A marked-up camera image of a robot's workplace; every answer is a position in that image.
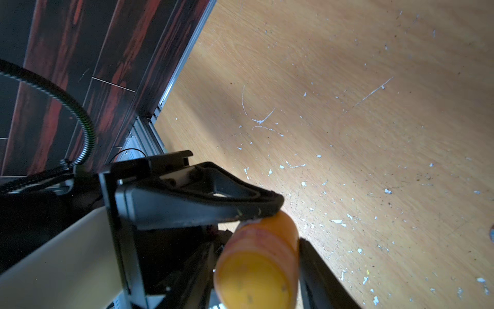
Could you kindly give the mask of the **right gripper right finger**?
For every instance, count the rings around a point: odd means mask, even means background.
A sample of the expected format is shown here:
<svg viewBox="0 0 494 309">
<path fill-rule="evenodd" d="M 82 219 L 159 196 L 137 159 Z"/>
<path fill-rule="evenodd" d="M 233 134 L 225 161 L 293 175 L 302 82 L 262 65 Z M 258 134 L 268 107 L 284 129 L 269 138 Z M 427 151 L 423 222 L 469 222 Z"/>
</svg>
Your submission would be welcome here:
<svg viewBox="0 0 494 309">
<path fill-rule="evenodd" d="M 299 282 L 304 308 L 360 307 L 309 241 L 301 238 L 299 249 Z"/>
</svg>

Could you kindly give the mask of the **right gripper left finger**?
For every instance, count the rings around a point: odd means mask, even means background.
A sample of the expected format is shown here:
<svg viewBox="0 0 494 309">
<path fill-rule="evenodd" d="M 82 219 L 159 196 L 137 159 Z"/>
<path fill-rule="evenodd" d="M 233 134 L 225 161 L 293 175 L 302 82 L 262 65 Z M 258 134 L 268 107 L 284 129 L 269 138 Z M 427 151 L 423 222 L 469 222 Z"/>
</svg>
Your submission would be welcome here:
<svg viewBox="0 0 494 309">
<path fill-rule="evenodd" d="M 186 262 L 171 291 L 156 308 L 208 308 L 215 264 L 213 243 L 201 244 Z"/>
</svg>

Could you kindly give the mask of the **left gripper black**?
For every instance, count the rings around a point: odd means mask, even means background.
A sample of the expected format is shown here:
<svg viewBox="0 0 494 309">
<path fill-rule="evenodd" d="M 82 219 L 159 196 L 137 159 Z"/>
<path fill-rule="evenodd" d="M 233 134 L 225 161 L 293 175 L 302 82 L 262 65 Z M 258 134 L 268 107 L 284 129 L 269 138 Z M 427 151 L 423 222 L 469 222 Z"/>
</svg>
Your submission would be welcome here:
<svg viewBox="0 0 494 309">
<path fill-rule="evenodd" d="M 117 308 L 156 308 L 189 258 L 212 242 L 216 261 L 230 238 L 218 224 L 280 211 L 284 197 L 212 162 L 190 165 L 191 151 L 111 164 L 100 176 L 123 291 Z M 213 287 L 208 308 L 219 308 Z"/>
</svg>

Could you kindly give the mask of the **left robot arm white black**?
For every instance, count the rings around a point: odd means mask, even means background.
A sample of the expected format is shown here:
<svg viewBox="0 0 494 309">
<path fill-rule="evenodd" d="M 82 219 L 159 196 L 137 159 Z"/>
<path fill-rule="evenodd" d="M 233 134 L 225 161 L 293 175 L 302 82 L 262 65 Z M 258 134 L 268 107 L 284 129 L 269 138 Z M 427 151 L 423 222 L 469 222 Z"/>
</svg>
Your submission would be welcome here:
<svg viewBox="0 0 494 309">
<path fill-rule="evenodd" d="M 2 308 L 207 308 L 231 238 L 284 198 L 179 151 L 1 186 Z"/>
</svg>

